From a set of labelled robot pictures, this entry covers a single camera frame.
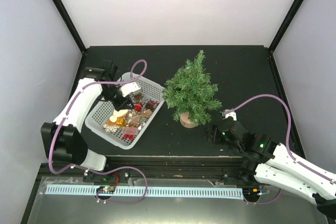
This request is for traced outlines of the white perforated plastic basket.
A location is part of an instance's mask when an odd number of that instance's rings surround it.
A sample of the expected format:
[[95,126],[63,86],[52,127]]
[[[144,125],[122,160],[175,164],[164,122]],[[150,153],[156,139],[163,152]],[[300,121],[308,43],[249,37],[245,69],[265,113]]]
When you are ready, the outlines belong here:
[[100,101],[85,120],[86,127],[94,134],[123,150],[135,146],[164,104],[161,85],[145,77],[136,83],[140,91],[137,95],[129,94],[134,109],[116,112],[112,102]]

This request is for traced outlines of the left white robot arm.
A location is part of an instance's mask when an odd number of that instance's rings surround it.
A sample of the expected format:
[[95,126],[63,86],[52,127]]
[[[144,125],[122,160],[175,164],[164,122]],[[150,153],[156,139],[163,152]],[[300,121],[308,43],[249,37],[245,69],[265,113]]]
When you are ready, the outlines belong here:
[[53,174],[60,174],[69,168],[79,168],[93,172],[102,182],[108,181],[113,174],[107,158],[89,149],[81,135],[82,126],[90,108],[97,98],[111,101],[117,111],[134,107],[129,95],[140,88],[130,73],[128,80],[114,80],[117,66],[105,61],[100,68],[84,68],[75,92],[66,107],[51,123],[41,127],[48,166]]

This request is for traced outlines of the small green christmas tree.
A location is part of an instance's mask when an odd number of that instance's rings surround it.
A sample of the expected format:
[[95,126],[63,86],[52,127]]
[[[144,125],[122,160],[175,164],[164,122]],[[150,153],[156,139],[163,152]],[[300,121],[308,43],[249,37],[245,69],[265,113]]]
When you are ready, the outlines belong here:
[[218,85],[211,82],[203,61],[205,52],[200,50],[194,60],[187,60],[174,76],[165,82],[162,91],[169,109],[174,109],[173,120],[179,121],[186,114],[195,126],[205,125],[212,120],[210,111],[217,111],[222,103],[215,98]]

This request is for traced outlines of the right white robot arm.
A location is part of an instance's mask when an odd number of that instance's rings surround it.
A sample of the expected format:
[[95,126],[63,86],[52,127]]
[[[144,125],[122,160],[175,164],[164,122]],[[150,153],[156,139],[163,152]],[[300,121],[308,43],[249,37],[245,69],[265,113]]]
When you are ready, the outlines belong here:
[[325,216],[335,218],[335,174],[288,153],[284,144],[266,134],[250,133],[231,116],[220,125],[206,127],[207,140],[225,145],[241,156],[243,164],[234,173],[244,184],[268,184],[295,194]]

